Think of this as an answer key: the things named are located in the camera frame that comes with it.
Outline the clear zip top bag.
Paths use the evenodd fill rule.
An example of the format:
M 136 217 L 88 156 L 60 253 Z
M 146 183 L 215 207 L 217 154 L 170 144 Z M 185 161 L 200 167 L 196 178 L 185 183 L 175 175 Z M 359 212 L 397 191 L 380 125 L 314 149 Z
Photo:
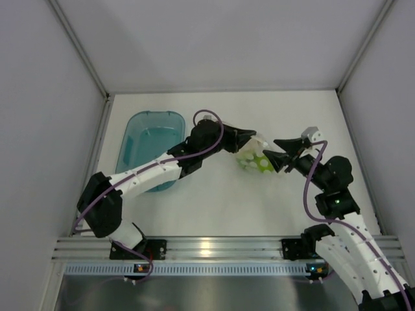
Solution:
M 235 154 L 238 165 L 247 172 L 271 174 L 275 171 L 264 151 L 274 151 L 270 143 L 260 134 L 250 140 Z

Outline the green fake fruit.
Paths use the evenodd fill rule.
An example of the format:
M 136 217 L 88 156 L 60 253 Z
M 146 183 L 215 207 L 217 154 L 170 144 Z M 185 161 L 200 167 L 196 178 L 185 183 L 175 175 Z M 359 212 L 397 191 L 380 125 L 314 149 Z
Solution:
M 260 153 L 242 153 L 236 156 L 238 165 L 247 172 L 258 172 L 261 174 L 270 174 L 274 171 L 269 160 Z

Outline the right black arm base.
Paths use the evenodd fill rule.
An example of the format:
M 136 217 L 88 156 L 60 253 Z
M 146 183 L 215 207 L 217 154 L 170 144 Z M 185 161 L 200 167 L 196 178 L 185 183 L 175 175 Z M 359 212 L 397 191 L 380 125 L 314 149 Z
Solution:
M 283 258 L 287 260 L 316 259 L 318 255 L 307 242 L 301 238 L 284 238 L 281 240 Z

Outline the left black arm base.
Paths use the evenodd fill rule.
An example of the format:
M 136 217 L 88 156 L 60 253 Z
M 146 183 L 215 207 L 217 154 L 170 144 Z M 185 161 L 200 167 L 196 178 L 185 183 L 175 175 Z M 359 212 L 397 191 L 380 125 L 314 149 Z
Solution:
M 163 239 L 150 238 L 142 242 L 133 249 L 149 260 L 165 260 L 167 251 L 167 241 Z M 141 259 L 135 253 L 126 250 L 115 242 L 111 243 L 110 260 L 138 260 Z

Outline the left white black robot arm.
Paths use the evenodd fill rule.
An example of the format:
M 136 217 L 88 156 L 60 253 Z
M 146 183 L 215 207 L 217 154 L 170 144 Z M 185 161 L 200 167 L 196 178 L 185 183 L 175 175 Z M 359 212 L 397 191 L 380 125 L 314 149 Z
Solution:
M 147 250 L 146 237 L 135 223 L 123 220 L 123 204 L 158 185 L 192 174 L 203 160 L 222 150 L 236 154 L 256 133 L 201 120 L 183 142 L 158 158 L 111 176 L 102 172 L 92 175 L 77 203 L 79 218 L 95 237 L 118 242 L 126 254 L 139 259 Z

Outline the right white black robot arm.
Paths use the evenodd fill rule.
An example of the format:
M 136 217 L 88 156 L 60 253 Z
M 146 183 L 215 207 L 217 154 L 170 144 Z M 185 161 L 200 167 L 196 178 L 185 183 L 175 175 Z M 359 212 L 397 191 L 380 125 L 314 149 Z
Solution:
M 302 137 L 274 144 L 282 151 L 264 154 L 276 172 L 297 170 L 306 178 L 303 207 L 316 224 L 301 235 L 305 254 L 331 266 L 359 310 L 413 310 L 414 288 L 378 246 L 348 188 L 353 182 L 349 159 L 336 155 L 322 163 L 326 140 Z

